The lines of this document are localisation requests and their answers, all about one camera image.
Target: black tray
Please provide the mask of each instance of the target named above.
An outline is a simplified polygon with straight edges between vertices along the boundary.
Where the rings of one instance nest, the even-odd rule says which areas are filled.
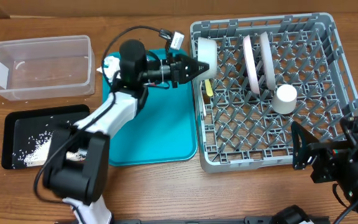
[[[209,219],[209,220],[115,220],[115,224],[270,224],[272,217],[245,217],[243,219]],[[330,224],[329,217],[310,217],[314,224]]]
[[[53,130],[62,123],[74,124],[87,117],[86,105],[62,106],[10,113],[5,118],[1,165],[4,169],[23,169],[39,166],[25,162],[36,146],[52,137]]]

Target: wire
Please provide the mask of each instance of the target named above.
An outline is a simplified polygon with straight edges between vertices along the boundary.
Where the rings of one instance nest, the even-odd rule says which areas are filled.
[[[345,216],[347,214],[349,214],[349,212],[351,210],[353,210],[354,208],[356,208],[356,206],[358,206],[358,199],[352,203],[351,205],[349,205],[335,220],[335,222],[333,224],[338,224],[342,221],[343,218],[345,218]]]
[[[92,121],[90,121],[87,125],[85,125],[83,128],[81,128],[80,130],[78,130],[70,139],[68,139],[67,141],[65,141],[43,164],[43,166],[40,168],[40,170],[38,171],[37,175],[35,176],[34,179],[34,184],[33,184],[33,191],[35,196],[42,202],[47,202],[47,203],[60,203],[60,204],[66,204],[62,201],[58,201],[58,200],[49,200],[46,198],[41,197],[41,195],[38,192],[38,183],[39,180],[41,178],[42,173],[45,170],[45,167],[50,163],[50,161],[60,152],[62,151],[64,148],[66,147],[70,147],[79,136],[81,136],[81,134],[83,132],[85,132],[85,130],[90,127],[91,125],[93,125],[95,122],[97,122],[97,120],[99,120],[101,117],[103,117],[111,108],[112,106],[116,103],[116,94],[115,92],[113,92],[113,87],[112,84],[110,84],[109,82],[109,78],[106,75],[106,72],[104,71],[104,59],[107,57],[107,54],[109,53],[109,50],[111,48],[111,46],[117,42],[117,40],[122,37],[124,34],[128,33],[129,31],[132,31],[134,29],[149,29],[149,30],[154,30],[158,33],[160,33],[160,30],[154,27],[149,27],[149,26],[134,26],[134,27],[130,27],[124,31],[122,31],[120,34],[118,34],[115,38],[113,38],[113,40],[110,42],[110,44],[108,45],[108,47],[106,48],[106,50],[103,53],[102,59],[101,59],[101,68],[102,68],[102,75],[104,80],[107,82],[108,86],[110,87],[110,92],[113,94],[114,98],[112,99],[111,104],[104,110],[102,111],[99,115],[97,115],[97,117],[95,117],[94,119],[92,119]],[[112,78],[112,82],[111,83],[115,83],[117,75],[120,71],[116,71],[114,73],[114,76]],[[82,215],[80,213],[80,211],[78,210],[78,208],[76,208],[75,206],[71,205],[73,207],[74,210],[76,210],[79,218],[80,218],[80,222],[82,222],[83,224],[85,224],[85,222],[82,219]]]
[[[152,52],[152,51],[147,51],[147,55],[148,56],[150,56],[150,57],[152,57],[152,58],[154,58],[154,60],[160,60],[159,58],[158,58],[158,56],[154,53],[154,52]]]
[[[73,210],[74,212],[77,212],[77,215],[78,215],[78,218],[80,219],[81,224],[85,224],[84,218],[83,218],[83,216],[81,215],[80,209],[78,209],[77,206],[75,206],[74,204],[72,204],[72,203],[70,203],[70,202],[64,202],[64,204],[67,204],[67,205],[71,206],[71,207],[72,207],[72,210]]]
[[[171,87],[171,85],[169,84],[168,81],[165,81],[164,83],[166,83],[167,85],[161,86],[161,85],[156,85],[156,84],[151,83],[151,84],[149,84],[147,86],[152,87],[152,88],[161,88],[161,89],[164,89],[164,90],[167,90],[167,89],[169,89]]]
[[[338,202],[343,205],[343,207],[347,208],[347,205],[345,205],[345,203],[342,201],[342,199],[339,197],[338,193],[336,192],[336,187],[338,186],[338,184],[333,184],[333,194],[336,198],[336,200],[338,200]]]

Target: white plate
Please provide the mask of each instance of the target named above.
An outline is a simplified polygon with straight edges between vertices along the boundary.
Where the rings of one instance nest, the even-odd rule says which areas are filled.
[[[270,49],[269,38],[267,33],[264,32],[260,35],[260,49],[262,54],[262,60],[264,62],[264,71],[266,77],[266,84],[269,90],[276,89],[276,79],[273,67],[272,51]]]
[[[258,76],[256,75],[254,54],[252,53],[251,39],[249,35],[244,37],[244,40],[242,41],[242,45],[244,49],[244,58],[246,60],[247,73],[248,73],[248,79],[249,79],[249,85],[251,87],[251,91],[255,94],[260,94],[259,85],[258,85]]]

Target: yellow object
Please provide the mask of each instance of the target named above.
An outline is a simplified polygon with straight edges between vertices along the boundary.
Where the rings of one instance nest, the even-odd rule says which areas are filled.
[[[208,79],[208,80],[204,80],[204,82],[205,82],[205,91],[206,91],[206,94],[207,94],[209,97],[214,96],[214,92],[212,91],[212,87],[211,87],[211,83],[209,82],[209,79]]]

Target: plastic container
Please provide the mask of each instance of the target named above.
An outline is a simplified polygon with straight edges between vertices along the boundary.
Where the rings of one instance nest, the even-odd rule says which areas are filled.
[[[0,42],[0,95],[31,100],[94,93],[94,53],[86,35]]]
[[[296,108],[278,114],[274,91],[266,85],[260,35],[268,35],[277,87],[296,88]],[[214,95],[194,85],[201,166],[206,172],[257,169],[291,164],[292,121],[320,141],[340,140],[343,116],[358,108],[358,96],[333,17],[327,13],[251,17],[194,22],[191,54],[198,38],[218,43],[218,72],[211,79]],[[251,92],[242,40],[250,35],[260,95]],[[206,116],[203,116],[204,97]]]

